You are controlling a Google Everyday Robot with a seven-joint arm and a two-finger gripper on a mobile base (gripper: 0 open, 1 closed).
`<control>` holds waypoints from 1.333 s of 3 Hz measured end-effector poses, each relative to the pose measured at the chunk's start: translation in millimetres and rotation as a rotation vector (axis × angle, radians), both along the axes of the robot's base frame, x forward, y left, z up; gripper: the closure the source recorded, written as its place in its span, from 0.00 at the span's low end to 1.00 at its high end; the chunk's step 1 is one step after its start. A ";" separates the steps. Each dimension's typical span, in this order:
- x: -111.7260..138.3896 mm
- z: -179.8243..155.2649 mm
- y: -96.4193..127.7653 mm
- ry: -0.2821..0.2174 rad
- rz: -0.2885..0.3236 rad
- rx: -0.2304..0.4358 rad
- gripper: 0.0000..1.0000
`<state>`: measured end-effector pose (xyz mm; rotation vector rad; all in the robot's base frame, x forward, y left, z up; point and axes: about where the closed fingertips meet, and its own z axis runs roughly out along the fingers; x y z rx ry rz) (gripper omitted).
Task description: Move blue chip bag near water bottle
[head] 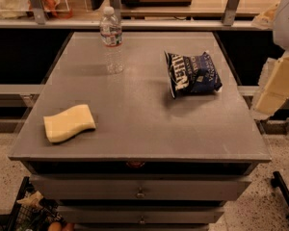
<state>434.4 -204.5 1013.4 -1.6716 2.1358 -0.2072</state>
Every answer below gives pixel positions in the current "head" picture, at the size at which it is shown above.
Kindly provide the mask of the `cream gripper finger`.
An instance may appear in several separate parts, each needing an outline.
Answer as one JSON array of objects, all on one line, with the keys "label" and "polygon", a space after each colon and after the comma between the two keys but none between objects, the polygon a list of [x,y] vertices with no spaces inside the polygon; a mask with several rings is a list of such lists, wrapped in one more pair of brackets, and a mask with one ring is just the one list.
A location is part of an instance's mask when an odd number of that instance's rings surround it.
[{"label": "cream gripper finger", "polygon": [[253,109],[272,116],[289,99],[289,53],[269,62],[268,75],[261,75],[259,88],[253,100]]},{"label": "cream gripper finger", "polygon": [[266,11],[257,15],[252,20],[251,25],[255,28],[262,29],[262,30],[272,29],[277,7],[278,7],[278,3],[275,3],[272,6],[270,6]]}]

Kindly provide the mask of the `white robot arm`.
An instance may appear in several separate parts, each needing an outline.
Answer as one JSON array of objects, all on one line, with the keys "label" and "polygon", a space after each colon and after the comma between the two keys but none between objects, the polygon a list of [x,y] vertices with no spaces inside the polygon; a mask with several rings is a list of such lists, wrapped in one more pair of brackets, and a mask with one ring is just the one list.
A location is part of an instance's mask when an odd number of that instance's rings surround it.
[{"label": "white robot arm", "polygon": [[254,119],[264,120],[272,116],[289,99],[289,0],[274,5],[271,28],[274,44],[284,53],[263,65],[258,89],[252,98],[250,112]]}]

